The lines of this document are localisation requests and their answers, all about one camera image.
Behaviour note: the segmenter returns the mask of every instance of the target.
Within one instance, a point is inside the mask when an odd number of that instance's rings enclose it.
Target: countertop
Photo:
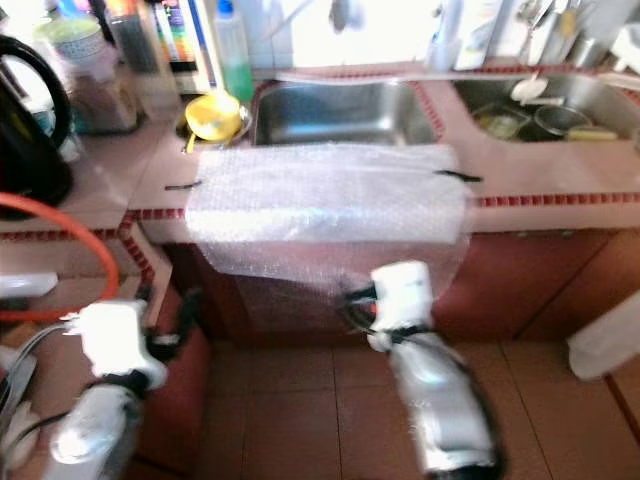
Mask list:
[[[442,124],[438,143],[455,148],[463,172],[484,179],[472,186],[478,197],[474,231],[640,225],[640,155],[631,141],[500,141],[475,125],[449,82],[424,81],[419,88]],[[94,229],[115,228],[127,210],[153,210],[142,217],[152,241],[189,241],[180,211],[190,193],[164,187],[208,181],[198,179],[198,165],[215,151],[182,154],[173,122],[146,122],[130,135],[83,141],[87,155],[73,165],[76,187],[62,210]],[[43,228],[39,220],[0,222],[0,232]]]

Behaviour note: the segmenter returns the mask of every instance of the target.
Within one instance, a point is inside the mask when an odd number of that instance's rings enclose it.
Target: black kettle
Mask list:
[[[20,101],[21,88],[3,58],[16,57],[40,75],[53,100],[55,126],[48,136]],[[0,191],[24,195],[48,205],[57,205],[72,185],[69,166],[58,148],[69,134],[71,107],[62,83],[31,47],[0,35]],[[2,219],[20,219],[25,214],[0,209]]]

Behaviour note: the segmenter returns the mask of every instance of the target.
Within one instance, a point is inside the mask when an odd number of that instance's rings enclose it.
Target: stainless steel sink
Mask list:
[[[258,100],[256,145],[432,143],[436,135],[414,87],[279,84]]]
[[[631,138],[640,127],[640,109],[622,92],[594,77],[580,74],[545,75],[549,86],[543,97],[565,97],[565,106],[587,115],[594,125],[614,131],[621,139]],[[458,80],[453,82],[470,113],[490,104],[499,104],[533,117],[539,107],[521,107],[509,98],[514,85],[527,76],[514,75],[495,80]],[[551,141],[561,137],[536,130],[533,121],[523,126],[513,141]]]

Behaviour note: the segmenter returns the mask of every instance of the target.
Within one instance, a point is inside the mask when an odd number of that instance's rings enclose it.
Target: brown cabinet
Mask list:
[[[522,338],[566,338],[639,289],[640,232],[624,230],[539,312]]]
[[[514,338],[610,236],[592,230],[474,235],[451,287],[435,305],[438,330],[452,339]],[[219,274],[194,245],[168,245],[166,251],[185,287],[205,287],[212,332],[238,344],[335,344],[354,338],[346,335],[325,291]]]

